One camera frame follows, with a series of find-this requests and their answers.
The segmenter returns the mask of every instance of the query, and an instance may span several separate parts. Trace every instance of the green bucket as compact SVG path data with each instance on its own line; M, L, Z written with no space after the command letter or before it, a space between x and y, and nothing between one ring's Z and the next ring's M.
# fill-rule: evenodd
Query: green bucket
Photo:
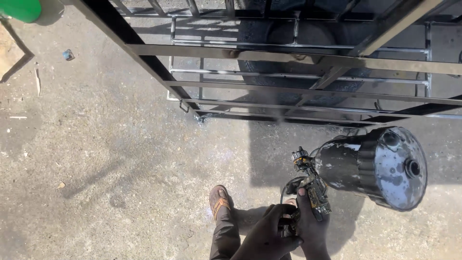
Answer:
M40 16L42 7L38 0L1 0L0 13L25 23L32 23Z

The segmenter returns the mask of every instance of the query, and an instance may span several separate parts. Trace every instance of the leg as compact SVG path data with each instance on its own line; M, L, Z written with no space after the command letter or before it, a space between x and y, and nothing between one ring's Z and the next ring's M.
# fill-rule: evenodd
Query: leg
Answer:
M217 222L213 232L210 259L230 259L241 246L239 229L231 216L229 196L225 187L219 185L210 191L210 208Z

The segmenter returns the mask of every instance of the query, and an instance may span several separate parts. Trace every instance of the hand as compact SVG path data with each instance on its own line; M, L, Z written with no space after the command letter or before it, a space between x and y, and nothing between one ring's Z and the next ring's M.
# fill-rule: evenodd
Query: hand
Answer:
M231 260L279 260L286 253L295 250L303 242L298 236L278 235L279 219L283 214L293 213L295 209L295 206L289 204L271 205Z
M303 253L306 259L330 259L327 253L326 233L329 226L329 214L317 221L311 211L310 198L304 187L297 190L297 204L300 219L297 222L297 235L303 239Z

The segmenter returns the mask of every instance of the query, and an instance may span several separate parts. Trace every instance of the black tire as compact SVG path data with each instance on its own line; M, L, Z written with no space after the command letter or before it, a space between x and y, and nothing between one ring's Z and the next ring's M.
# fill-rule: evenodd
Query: black tire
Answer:
M272 9L278 10L301 10L303 7L304 1L293 1L293 0L281 0L281 1L273 1ZM330 6L330 12L338 12L338 10L343 10L347 1L345 0L317 0L316 5L319 6ZM265 2L259 0L248 0L244 2L246 9L253 9L253 10L262 10L264 8ZM279 20L243 20L241 21L239 27L239 35L238 41L245 41L250 43L267 43L268 36L272 32L273 28L276 26L281 26L278 23L287 23L285 21ZM315 25L320 27L324 34L327 37L332 37L331 44L340 44L340 45L357 45L360 43L367 35L370 34L372 31L372 27L370 25L360 25L360 24L323 24L323 25ZM264 50L284 50L283 48L265 48ZM337 54L346 54L347 51L338 51ZM377 53L371 55L372 57L377 57ZM307 64L297 64L296 67L292 65L290 69L286 68L288 63L282 62L259 62L259 61L238 61L239 68L241 71L246 72L261 72L261 73L300 73L306 74L306 71L311 71L314 68L314 65L307 65ZM367 77L371 73L370 69L364 68L352 68L350 69L345 75L353 76L353 77ZM276 77L260 77L260 76L244 76L244 81L247 84L251 85L264 85L264 86L290 86L296 88L309 88L312 84L316 82L316 80L308 80L308 79L289 79L289 78L276 78ZM354 81L335 81L328 85L325 90L331 91L344 91L344 92L356 92L361 88L363 82L354 82ZM294 103L300 100L300 95L298 94L291 94L291 93L279 93L272 95L271 97L268 96L268 93L251 93L253 96L259 101L263 101L262 99L266 99L264 101L268 102L268 98L273 99L272 101L276 101L278 104L281 105L293 105ZM324 96L315 96L313 99L308 100L305 105L326 105L326 106L334 106L346 98L342 97L324 97Z

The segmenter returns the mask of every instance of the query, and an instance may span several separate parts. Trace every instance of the sandal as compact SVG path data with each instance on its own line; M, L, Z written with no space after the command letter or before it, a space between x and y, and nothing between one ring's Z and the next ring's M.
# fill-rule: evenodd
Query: sandal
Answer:
M215 198L215 195L217 193L219 193L220 190L225 191L226 197L225 198L220 197L217 200ZM213 218L215 219L215 221L218 220L217 214L218 214L218 210L221 208L221 206L225 206L226 208L229 209L229 213L231 212L228 191L222 185L217 185L217 186L213 187L213 189L210 191L210 194L208 196L208 201L209 201L210 209L212 210Z

